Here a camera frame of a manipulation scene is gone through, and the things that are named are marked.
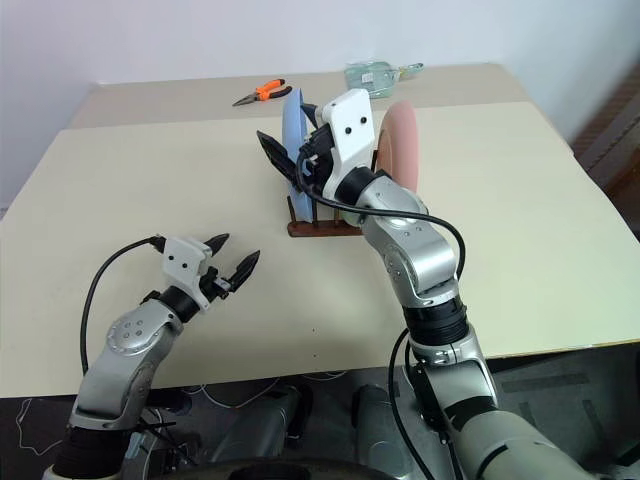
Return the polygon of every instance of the floor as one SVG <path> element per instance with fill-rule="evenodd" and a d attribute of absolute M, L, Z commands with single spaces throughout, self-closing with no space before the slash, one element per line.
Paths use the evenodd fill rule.
<path fill-rule="evenodd" d="M 640 345 L 626 345 L 546 357 L 524 366 L 517 366 L 517 361 L 508 364 L 493 361 L 490 366 L 503 409 L 523 416 L 585 468 L 608 473 L 616 480 L 639 479 L 640 463 L 629 468 L 615 466 L 615 459 L 640 441 L 636 376 L 636 355 L 639 353 Z M 221 402 L 239 403 L 272 381 L 211 385 L 208 392 Z M 443 447 L 437 437 L 423 427 L 401 369 L 397 369 L 397 381 L 398 402 L 409 434 L 435 477 L 449 480 L 452 477 Z M 280 383 L 301 382 L 312 387 L 314 408 L 301 445 L 295 450 L 286 449 L 284 456 L 352 460 L 352 393 L 366 383 L 384 385 L 385 369 L 351 371 L 323 382 L 299 376 L 280 380 Z M 214 405 L 202 393 L 191 398 L 193 407 L 187 415 L 163 412 L 164 417 L 177 422 L 171 431 L 179 441 L 187 438 L 185 435 L 197 432 L 203 445 L 211 450 L 239 411 Z M 0 400 L 1 479 L 38 479 L 55 457 L 55 447 L 41 457 L 18 448 L 15 420 L 23 400 Z M 23 443 L 42 450 L 58 440 L 72 401 L 72 398 L 34 399 L 22 422 Z M 150 438 L 145 440 L 147 446 L 151 443 Z M 141 451 L 136 458 L 127 461 L 124 480 L 142 478 L 145 460 L 146 454 Z"/>

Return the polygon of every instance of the white table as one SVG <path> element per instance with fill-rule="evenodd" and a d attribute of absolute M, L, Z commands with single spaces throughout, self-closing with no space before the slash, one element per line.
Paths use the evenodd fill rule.
<path fill-rule="evenodd" d="M 511 85 L 512 96 L 499 101 L 488 85 L 466 82 L 480 75 L 465 70 L 474 68 L 501 78 L 503 89 Z M 433 75 L 442 77 L 442 94 L 418 88 Z M 314 101 L 314 85 L 322 91 L 335 77 L 290 83 Z M 227 97 L 237 87 L 206 82 Z M 419 105 L 419 194 L 465 237 L 461 295 L 485 354 L 638 339 L 638 243 L 515 81 L 481 66 L 427 71 L 416 82 L 406 90 Z M 472 104 L 432 105 L 453 95 L 450 85 L 466 88 L 459 96 Z M 230 232 L 215 259 L 229 274 L 244 255 L 262 250 L 242 289 L 186 326 L 156 387 L 384 365 L 404 321 L 374 251 L 360 237 L 287 236 L 285 183 L 255 138 L 257 129 L 279 136 L 281 105 L 252 105 L 244 117 L 221 107 L 217 119 L 187 121 L 188 112 L 136 109 L 133 98 L 142 95 L 113 93 L 118 88 L 129 92 L 108 87 L 89 98 L 0 223 L 0 396 L 77 391 L 89 283 L 116 249 L 153 233 L 204 240 Z M 238 89 L 233 96 L 247 93 Z M 407 91 L 399 88 L 397 98 L 410 97 Z M 109 118 L 96 100 L 105 95 Z M 117 98 L 128 98 L 129 109 L 118 110 Z M 388 103 L 374 103 L 378 124 Z M 172 121 L 176 113 L 182 118 Z M 162 289 L 160 260 L 143 248 L 107 271 L 90 317 L 90 361 L 110 323 Z"/>

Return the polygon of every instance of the beige table surface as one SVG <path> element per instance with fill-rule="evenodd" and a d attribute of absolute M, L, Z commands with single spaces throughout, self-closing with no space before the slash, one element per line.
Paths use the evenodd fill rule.
<path fill-rule="evenodd" d="M 638 339 L 640 247 L 537 108 L 489 102 L 416 115 L 419 193 L 465 237 L 461 294 L 486 355 Z M 186 326 L 156 387 L 387 362 L 404 322 L 381 262 L 362 238 L 287 236 L 286 186 L 256 129 L 278 136 L 280 119 L 57 136 L 0 223 L 0 396 L 77 391 L 91 278 L 116 249 L 156 232 L 230 232 L 216 257 L 223 272 L 262 250 L 242 289 Z M 107 271 L 90 318 L 90 361 L 109 324 L 163 286 L 151 248 Z"/>

